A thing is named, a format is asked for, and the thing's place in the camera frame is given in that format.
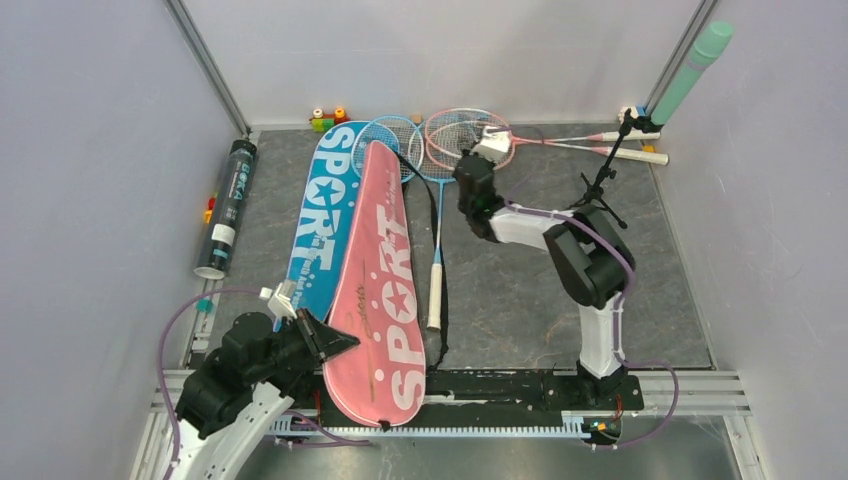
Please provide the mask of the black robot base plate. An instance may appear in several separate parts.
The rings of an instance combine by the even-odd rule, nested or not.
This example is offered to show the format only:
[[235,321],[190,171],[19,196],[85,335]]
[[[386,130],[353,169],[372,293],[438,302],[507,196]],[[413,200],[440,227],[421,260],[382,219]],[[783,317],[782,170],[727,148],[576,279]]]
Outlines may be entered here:
[[404,426],[553,427],[564,412],[611,418],[644,407],[634,375],[595,387],[586,376],[561,370],[435,370],[427,374],[423,405]]

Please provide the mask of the pink racket cover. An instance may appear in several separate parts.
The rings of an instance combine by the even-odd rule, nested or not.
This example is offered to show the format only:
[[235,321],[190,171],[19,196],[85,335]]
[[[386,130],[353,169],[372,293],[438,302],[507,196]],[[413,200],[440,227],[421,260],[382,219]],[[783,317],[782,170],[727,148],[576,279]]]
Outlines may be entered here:
[[426,353],[418,319],[400,167],[378,152],[366,166],[328,324],[360,345],[323,367],[332,401],[353,422],[404,425],[420,410]]

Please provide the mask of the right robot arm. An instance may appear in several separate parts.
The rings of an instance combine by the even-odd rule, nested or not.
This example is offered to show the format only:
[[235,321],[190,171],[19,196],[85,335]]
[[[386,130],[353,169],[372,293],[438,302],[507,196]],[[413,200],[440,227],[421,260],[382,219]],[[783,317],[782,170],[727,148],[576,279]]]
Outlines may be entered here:
[[635,261],[601,210],[540,210],[505,200],[496,192],[494,164],[465,150],[453,173],[458,209],[474,234],[549,254],[565,293],[578,304],[581,351],[577,392],[591,408],[612,401],[628,374],[621,320]]

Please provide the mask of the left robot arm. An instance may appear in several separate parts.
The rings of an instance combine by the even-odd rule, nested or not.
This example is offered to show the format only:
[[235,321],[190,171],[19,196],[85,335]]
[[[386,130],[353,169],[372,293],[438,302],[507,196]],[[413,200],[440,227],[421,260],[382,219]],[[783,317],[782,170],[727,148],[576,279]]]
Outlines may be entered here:
[[264,313],[237,317],[178,399],[163,396],[174,430],[165,478],[235,478],[271,425],[312,399],[319,369],[359,344],[306,309],[279,330]]

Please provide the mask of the black shuttlecock tube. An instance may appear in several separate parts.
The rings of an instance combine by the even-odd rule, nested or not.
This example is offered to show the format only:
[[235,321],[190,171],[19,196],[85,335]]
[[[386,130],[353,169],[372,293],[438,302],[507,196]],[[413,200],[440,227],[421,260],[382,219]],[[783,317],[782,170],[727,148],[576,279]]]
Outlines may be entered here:
[[221,280],[229,272],[257,163],[254,143],[245,139],[232,143],[194,267],[200,278]]

